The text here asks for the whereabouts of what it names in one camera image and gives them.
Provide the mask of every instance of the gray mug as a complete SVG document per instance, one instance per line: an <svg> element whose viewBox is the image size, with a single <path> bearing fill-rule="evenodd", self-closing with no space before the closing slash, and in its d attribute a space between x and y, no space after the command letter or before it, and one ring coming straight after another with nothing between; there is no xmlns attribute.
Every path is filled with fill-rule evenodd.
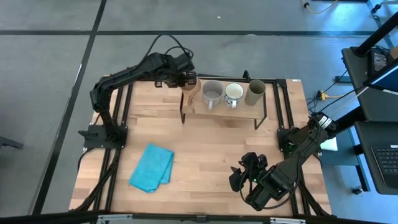
<svg viewBox="0 0 398 224"><path fill-rule="evenodd" d="M250 82L244 101L249 106L254 106L259 98L266 92L266 85L261 80L253 80Z"/></svg>
<svg viewBox="0 0 398 224"><path fill-rule="evenodd" d="M216 80L210 80L202 85L201 93L203 102L205 102L208 105L208 109L211 110L223 100L224 86Z"/></svg>

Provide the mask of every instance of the keyboard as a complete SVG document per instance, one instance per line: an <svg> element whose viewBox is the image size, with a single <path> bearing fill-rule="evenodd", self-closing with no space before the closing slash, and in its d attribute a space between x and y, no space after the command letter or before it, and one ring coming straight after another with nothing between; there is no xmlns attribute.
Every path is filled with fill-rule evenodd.
<svg viewBox="0 0 398 224"><path fill-rule="evenodd" d="M398 189L398 147L372 147L384 183Z"/></svg>

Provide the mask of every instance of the gray floor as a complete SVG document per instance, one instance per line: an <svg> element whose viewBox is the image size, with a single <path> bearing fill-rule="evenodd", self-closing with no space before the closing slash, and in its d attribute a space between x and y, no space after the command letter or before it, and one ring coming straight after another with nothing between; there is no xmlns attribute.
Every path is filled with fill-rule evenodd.
<svg viewBox="0 0 398 224"><path fill-rule="evenodd" d="M314 11L329 4L311 1ZM91 30L99 5L100 0L3 0L0 29ZM397 9L397 6L383 6L377 15L384 22ZM372 31L377 25L364 3L339 2L324 14L312 15L303 10L299 0L167 3L108 0L99 29ZM136 64L154 38L152 35L96 37L44 205L45 213L68 209L83 145L77 131L86 129L92 115L88 92L104 74ZM193 62L200 73L240 77L243 70L249 70L252 77L300 78L305 95L310 98L345 71L340 50L359 45L366 37L186 35L176 38L195 52ZM391 40L398 44L396 31ZM29 212L87 41L85 35L0 35L0 135L25 144L23 150L9 147L0 150L0 217ZM163 37L154 50L163 52L174 45L168 37ZM340 95L350 90L351 85L337 85L329 94ZM328 108L326 113L339 118L358 103L336 111L348 100ZM317 108L328 102L319 103ZM351 195L350 188L359 185L354 168L324 167L323 171L335 215L398 222L398 217L391 215L398 210L398 196L379 195L374 187L370 192Z"/></svg>

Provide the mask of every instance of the wooden shelf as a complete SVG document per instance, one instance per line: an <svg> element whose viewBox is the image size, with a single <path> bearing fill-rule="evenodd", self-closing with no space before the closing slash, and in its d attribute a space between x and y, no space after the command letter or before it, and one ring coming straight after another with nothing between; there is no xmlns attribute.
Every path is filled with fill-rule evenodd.
<svg viewBox="0 0 398 224"><path fill-rule="evenodd" d="M209 80L200 80L203 86ZM224 88L233 82L219 81ZM264 99L261 97L259 101L254 106L248 106L244 102L244 97L246 96L246 91L248 89L248 83L238 83L243 87L244 93L242 99L236 105L236 108L230 108L226 105L223 100L219 105L214 106L212 110L208 109L208 106L202 100L202 93L196 94L193 98L192 106L188 105L188 97L184 97L182 102L182 112L188 114L205 114L213 116L227 116L232 118L252 118L252 119L262 119L264 117Z"/></svg>

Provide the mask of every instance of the black desk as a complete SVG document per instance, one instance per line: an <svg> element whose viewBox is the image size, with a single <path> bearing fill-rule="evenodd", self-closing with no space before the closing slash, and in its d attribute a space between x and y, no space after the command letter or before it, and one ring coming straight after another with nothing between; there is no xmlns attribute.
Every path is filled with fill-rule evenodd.
<svg viewBox="0 0 398 224"><path fill-rule="evenodd" d="M365 74L368 58L357 57L351 49L343 49L342 53L349 77L357 89L368 78ZM342 129L352 126L354 121L398 122L398 96L369 88L358 97L358 101L359 107L340 118L341 124L345 124Z"/></svg>
<svg viewBox="0 0 398 224"><path fill-rule="evenodd" d="M371 150L371 146L398 144L398 123L357 121L354 126L377 192L398 195L398 189L393 189L384 184Z"/></svg>

